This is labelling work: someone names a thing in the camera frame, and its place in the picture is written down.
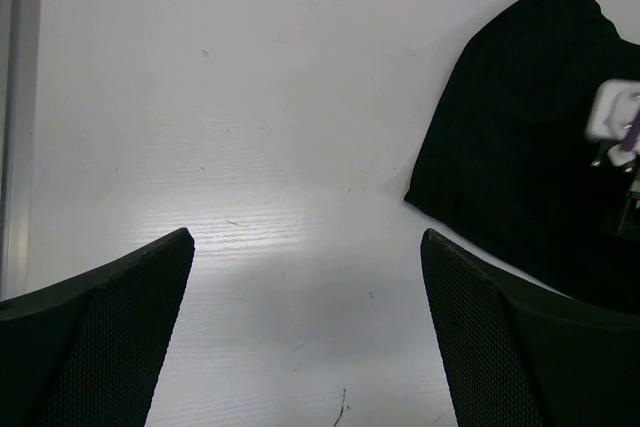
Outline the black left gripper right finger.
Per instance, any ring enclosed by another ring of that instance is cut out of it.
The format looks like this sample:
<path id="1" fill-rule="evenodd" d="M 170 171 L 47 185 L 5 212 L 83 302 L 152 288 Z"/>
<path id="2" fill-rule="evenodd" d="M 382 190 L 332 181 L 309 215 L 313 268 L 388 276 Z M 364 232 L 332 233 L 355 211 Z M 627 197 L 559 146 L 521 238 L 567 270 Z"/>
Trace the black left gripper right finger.
<path id="1" fill-rule="evenodd" d="M 434 229 L 421 265 L 458 425 L 638 425 L 638 317 L 540 287 Z"/>

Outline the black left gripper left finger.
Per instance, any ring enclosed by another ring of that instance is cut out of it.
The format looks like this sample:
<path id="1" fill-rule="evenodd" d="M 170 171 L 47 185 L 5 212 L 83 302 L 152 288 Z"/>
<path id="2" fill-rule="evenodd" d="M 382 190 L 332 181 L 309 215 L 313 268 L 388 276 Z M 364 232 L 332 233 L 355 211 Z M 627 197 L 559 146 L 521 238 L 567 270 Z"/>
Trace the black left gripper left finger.
<path id="1" fill-rule="evenodd" d="M 2 301 L 2 425 L 144 425 L 194 252 L 180 228 Z"/>

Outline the black pleated skirt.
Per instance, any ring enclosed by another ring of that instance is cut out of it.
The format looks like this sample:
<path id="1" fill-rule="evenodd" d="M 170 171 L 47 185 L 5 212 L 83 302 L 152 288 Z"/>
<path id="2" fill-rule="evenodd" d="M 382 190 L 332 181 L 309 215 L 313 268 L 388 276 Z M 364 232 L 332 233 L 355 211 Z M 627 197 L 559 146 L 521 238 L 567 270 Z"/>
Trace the black pleated skirt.
<path id="1" fill-rule="evenodd" d="M 639 243 L 615 234 L 630 174 L 585 127 L 597 89 L 635 80 L 639 48 L 596 0 L 519 0 L 465 46 L 406 201 L 581 301 L 639 311 Z"/>

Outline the aluminium table edge rail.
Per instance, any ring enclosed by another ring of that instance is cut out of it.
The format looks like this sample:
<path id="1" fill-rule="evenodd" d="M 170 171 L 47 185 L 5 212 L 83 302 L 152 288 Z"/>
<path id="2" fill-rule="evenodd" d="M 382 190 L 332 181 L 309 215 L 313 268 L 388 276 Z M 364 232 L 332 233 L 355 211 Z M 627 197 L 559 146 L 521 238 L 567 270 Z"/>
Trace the aluminium table edge rail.
<path id="1" fill-rule="evenodd" d="M 41 0 L 1 0 L 1 298 L 27 290 Z"/>

